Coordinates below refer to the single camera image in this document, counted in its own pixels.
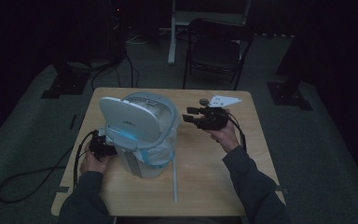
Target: dark background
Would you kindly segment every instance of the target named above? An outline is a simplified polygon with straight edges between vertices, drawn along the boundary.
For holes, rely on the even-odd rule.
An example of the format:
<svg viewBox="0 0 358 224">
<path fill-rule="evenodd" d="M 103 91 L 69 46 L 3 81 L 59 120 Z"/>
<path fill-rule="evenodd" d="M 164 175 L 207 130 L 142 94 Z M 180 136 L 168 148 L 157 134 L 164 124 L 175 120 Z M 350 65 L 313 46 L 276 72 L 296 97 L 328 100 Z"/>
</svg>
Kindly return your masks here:
<svg viewBox="0 0 358 224">
<path fill-rule="evenodd" d="M 243 5 L 178 2 L 178 10 L 231 12 Z M 128 27 L 158 43 L 158 28 L 170 27 L 171 8 L 165 0 L 0 0 L 0 126 L 57 57 L 112 60 L 122 53 L 117 48 Z M 120 25 L 115 31 L 112 15 Z M 256 34 L 295 36 L 277 74 L 317 88 L 358 165 L 358 1 L 257 0 L 247 24 Z"/>
</svg>

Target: human hand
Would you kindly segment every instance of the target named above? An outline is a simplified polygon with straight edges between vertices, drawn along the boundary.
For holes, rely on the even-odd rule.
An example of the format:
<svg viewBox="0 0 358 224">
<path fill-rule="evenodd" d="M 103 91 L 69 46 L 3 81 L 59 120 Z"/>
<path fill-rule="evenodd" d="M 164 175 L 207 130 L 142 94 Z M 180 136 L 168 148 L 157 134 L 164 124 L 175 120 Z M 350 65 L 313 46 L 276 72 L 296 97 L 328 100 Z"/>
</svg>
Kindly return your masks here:
<svg viewBox="0 0 358 224">
<path fill-rule="evenodd" d="M 211 138 L 216 142 L 220 143 L 220 146 L 222 146 L 223 150 L 225 150 L 226 153 L 228 153 L 229 151 L 240 145 L 237 139 L 237 135 L 235 134 L 234 124 L 231 122 L 231 120 L 229 120 L 227 122 L 226 127 L 224 127 L 221 130 L 218 131 L 203 130 L 203 131 L 205 131 L 206 133 L 210 133 Z"/>
<path fill-rule="evenodd" d="M 100 158 L 100 161 L 98 161 L 91 153 L 89 146 L 90 142 L 88 142 L 84 148 L 84 150 L 86 151 L 86 156 L 80 165 L 80 173 L 84 174 L 87 171 L 96 171 L 104 175 L 110 162 L 111 156 L 102 157 Z"/>
</svg>

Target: person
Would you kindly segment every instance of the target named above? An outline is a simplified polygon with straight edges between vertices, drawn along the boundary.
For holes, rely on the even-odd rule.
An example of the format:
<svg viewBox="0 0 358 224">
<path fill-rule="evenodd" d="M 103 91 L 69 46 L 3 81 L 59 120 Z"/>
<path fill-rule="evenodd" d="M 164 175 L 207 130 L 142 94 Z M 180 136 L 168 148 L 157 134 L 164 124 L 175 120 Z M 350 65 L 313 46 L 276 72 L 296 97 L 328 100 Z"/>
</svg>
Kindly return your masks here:
<svg viewBox="0 0 358 224">
<path fill-rule="evenodd" d="M 239 144 L 231 121 L 219 131 L 203 130 L 218 142 L 227 155 L 223 163 L 228 168 L 233 187 L 241 200 L 250 223 L 291 223 L 286 206 L 275 193 L 276 183 L 257 170 Z M 86 157 L 81 164 L 77 188 L 62 205 L 59 223 L 112 223 L 106 206 L 99 196 L 103 174 L 110 157 L 96 160 L 85 148 Z"/>
</svg>

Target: gray carpet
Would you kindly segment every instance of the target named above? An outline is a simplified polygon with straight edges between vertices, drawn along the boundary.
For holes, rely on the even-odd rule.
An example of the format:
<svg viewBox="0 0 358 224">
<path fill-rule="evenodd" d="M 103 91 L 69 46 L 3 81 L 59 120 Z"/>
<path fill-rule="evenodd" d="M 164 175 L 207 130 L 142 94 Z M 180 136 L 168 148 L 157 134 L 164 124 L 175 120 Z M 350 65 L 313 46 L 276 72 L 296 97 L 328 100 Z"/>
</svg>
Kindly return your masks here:
<svg viewBox="0 0 358 224">
<path fill-rule="evenodd" d="M 274 105 L 270 97 L 267 82 L 285 81 L 275 73 L 290 42 L 286 37 L 259 36 L 249 52 L 238 90 L 249 91 L 254 97 L 293 222 L 358 223 L 358 170 L 316 90 L 306 83 L 300 85 L 312 111 Z M 168 36 L 163 36 L 159 44 L 133 39 L 126 49 L 138 72 L 134 73 L 137 87 L 181 89 L 186 53 L 183 41 L 177 42 L 175 65 L 167 64 Z M 54 165 L 73 146 L 92 95 L 91 79 L 82 95 L 41 99 L 55 76 L 52 66 L 40 73 L 1 127 L 0 184 L 10 175 Z M 128 61 L 123 61 L 117 70 L 98 75 L 93 86 L 118 87 L 118 81 L 121 87 L 131 86 Z M 188 81 L 189 89 L 232 87 L 229 81 L 207 79 L 202 74 Z M 72 125 L 74 116 L 77 119 Z M 56 223 L 50 207 L 62 173 L 63 170 L 55 171 L 36 194 L 23 202 L 0 203 L 0 223 Z M 3 196 L 14 199 L 27 194 L 46 174 L 29 175 L 10 183 Z"/>
</svg>

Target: black chair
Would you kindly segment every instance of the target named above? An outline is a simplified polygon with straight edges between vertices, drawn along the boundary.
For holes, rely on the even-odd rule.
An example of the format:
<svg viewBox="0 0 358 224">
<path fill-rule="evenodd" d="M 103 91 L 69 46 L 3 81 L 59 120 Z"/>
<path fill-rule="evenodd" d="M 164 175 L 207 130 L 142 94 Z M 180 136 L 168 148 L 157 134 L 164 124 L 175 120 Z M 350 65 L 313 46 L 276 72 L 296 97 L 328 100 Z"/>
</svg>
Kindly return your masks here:
<svg viewBox="0 0 358 224">
<path fill-rule="evenodd" d="M 187 70 L 201 69 L 236 77 L 234 91 L 240 81 L 245 56 L 255 35 L 240 23 L 195 19 L 187 27 L 188 47 L 183 87 L 186 88 Z"/>
</svg>

